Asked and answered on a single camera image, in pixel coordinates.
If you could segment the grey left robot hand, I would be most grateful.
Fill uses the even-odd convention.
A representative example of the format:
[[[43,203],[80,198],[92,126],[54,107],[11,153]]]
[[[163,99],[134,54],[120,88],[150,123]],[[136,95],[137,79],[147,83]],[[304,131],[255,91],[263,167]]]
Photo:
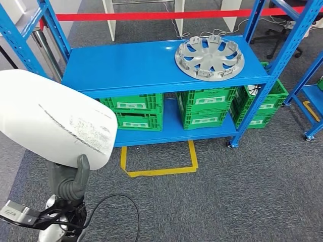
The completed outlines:
[[[77,168],[48,161],[48,179],[53,194],[67,201],[84,198],[90,175],[86,155],[77,158]]]

